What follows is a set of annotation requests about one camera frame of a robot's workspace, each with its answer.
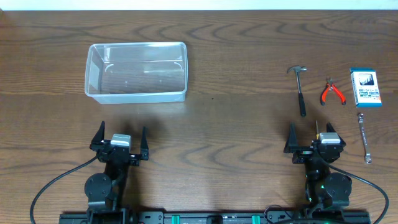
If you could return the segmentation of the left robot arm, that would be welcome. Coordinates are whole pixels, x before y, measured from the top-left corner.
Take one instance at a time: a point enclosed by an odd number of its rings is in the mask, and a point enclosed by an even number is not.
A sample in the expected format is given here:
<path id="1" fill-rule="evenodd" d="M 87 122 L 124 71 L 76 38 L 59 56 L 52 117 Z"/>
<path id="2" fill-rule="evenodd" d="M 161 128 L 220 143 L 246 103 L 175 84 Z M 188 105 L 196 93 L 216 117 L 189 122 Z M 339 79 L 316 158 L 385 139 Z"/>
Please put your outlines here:
<path id="1" fill-rule="evenodd" d="M 131 218 L 129 209 L 123 208 L 123 197 L 129 168 L 139 166 L 140 161 L 149 159 L 146 129 L 142 129 L 140 153 L 132 154 L 130 135 L 114 134 L 110 140 L 104 138 L 105 122 L 91 140 L 90 149 L 95 151 L 96 159 L 105 164 L 105 170 L 88 178 L 85 194 L 88 197 L 87 223 L 129 223 L 137 222 Z"/>

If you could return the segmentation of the small claw hammer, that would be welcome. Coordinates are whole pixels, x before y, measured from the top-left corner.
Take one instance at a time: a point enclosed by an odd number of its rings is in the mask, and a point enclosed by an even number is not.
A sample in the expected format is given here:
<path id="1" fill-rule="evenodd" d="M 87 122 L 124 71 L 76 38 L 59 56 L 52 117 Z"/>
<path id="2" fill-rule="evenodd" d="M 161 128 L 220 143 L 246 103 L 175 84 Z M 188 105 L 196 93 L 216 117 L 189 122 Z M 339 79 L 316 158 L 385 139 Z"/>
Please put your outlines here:
<path id="1" fill-rule="evenodd" d="M 295 76 L 296 76 L 296 80 L 297 80 L 297 87 L 298 87 L 298 103 L 299 103 L 299 108 L 300 108 L 300 115 L 304 117 L 307 115 L 307 112 L 305 109 L 305 101 L 304 101 L 304 97 L 303 97 L 303 93 L 302 93 L 300 73 L 306 72 L 307 68 L 304 66 L 296 65 L 296 66 L 290 67 L 287 70 L 287 73 L 289 73 L 291 71 L 295 72 Z"/>

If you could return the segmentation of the clear plastic container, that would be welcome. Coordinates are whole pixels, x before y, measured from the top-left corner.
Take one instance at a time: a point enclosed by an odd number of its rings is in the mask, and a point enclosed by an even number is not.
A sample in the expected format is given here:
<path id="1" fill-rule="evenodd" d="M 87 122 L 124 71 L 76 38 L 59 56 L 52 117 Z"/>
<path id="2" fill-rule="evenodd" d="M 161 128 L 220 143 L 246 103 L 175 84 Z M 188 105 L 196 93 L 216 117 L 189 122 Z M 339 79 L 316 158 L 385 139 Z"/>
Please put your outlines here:
<path id="1" fill-rule="evenodd" d="M 182 102 L 187 89 L 183 42 L 93 44 L 88 50 L 85 94 L 98 103 Z"/>

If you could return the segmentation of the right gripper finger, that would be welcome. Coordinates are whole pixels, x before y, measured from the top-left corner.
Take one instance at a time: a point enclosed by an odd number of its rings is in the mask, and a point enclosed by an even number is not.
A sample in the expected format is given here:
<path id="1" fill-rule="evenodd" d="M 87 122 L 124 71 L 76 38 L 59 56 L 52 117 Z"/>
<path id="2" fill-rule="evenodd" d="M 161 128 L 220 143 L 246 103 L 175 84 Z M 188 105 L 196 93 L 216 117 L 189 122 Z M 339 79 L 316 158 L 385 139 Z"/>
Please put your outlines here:
<path id="1" fill-rule="evenodd" d="M 284 152 L 294 152 L 298 148 L 297 135 L 295 132 L 295 124 L 290 123 L 289 134 L 284 147 Z"/>
<path id="2" fill-rule="evenodd" d="M 334 127 L 332 126 L 331 123 L 327 123 L 327 124 L 326 124 L 326 133 L 336 133 L 336 131 L 335 131 L 335 129 L 334 129 Z"/>

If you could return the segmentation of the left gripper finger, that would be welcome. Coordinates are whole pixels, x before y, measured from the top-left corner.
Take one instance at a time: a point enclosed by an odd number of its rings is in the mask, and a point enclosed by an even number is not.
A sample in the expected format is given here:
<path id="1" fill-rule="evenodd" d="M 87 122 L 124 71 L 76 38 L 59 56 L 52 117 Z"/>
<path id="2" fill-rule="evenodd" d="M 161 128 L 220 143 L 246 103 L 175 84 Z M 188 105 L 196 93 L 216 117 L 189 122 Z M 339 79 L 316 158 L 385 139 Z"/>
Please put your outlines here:
<path id="1" fill-rule="evenodd" d="M 94 135 L 91 140 L 91 144 L 102 144 L 104 140 L 104 130 L 105 130 L 105 122 L 102 121 L 99 127 L 99 130 Z"/>
<path id="2" fill-rule="evenodd" d="M 146 128 L 145 127 L 143 127 L 143 129 L 142 129 L 140 151 L 141 151 L 141 155 L 142 156 L 148 156 L 149 155 L 149 147 L 148 147 L 148 143 L 147 143 Z"/>

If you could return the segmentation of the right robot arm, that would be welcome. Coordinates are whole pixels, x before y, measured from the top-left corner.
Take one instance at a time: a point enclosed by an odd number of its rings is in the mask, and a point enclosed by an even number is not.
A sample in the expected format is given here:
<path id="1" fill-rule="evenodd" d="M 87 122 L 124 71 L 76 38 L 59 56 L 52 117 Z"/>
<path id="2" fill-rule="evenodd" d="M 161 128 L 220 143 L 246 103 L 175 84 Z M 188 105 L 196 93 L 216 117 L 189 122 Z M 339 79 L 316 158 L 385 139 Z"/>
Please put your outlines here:
<path id="1" fill-rule="evenodd" d="M 347 175 L 330 171 L 330 164 L 340 158 L 345 146 L 330 123 L 326 124 L 326 132 L 319 133 L 310 146 L 301 146 L 295 125 L 290 124 L 284 153 L 292 154 L 294 164 L 305 166 L 305 196 L 310 204 L 301 211 L 303 217 L 346 221 L 343 209 L 349 205 L 352 180 Z"/>

